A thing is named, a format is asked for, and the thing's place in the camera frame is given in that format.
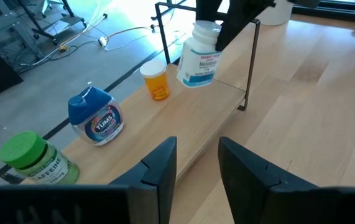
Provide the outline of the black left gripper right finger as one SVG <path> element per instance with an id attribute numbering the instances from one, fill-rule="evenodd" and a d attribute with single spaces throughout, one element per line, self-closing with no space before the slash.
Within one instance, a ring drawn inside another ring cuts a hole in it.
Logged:
<path id="1" fill-rule="evenodd" d="M 355 223 L 355 187 L 319 187 L 228 137 L 218 161 L 235 223 Z"/>

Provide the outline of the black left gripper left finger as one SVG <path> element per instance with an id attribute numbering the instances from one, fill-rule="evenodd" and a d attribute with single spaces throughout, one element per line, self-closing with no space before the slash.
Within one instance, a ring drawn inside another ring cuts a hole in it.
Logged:
<path id="1" fill-rule="evenodd" d="M 0 187 L 0 223 L 168 223 L 176 173 L 170 136 L 106 185 Z"/>

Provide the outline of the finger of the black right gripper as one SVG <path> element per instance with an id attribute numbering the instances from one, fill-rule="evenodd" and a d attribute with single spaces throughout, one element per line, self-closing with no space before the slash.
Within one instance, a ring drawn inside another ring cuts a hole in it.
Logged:
<path id="1" fill-rule="evenodd" d="M 214 22 L 223 0 L 196 0 L 196 20 Z"/>
<path id="2" fill-rule="evenodd" d="M 275 5 L 274 0 L 231 0 L 227 16 L 221 25 L 216 50 L 223 51 L 250 21 Z"/>

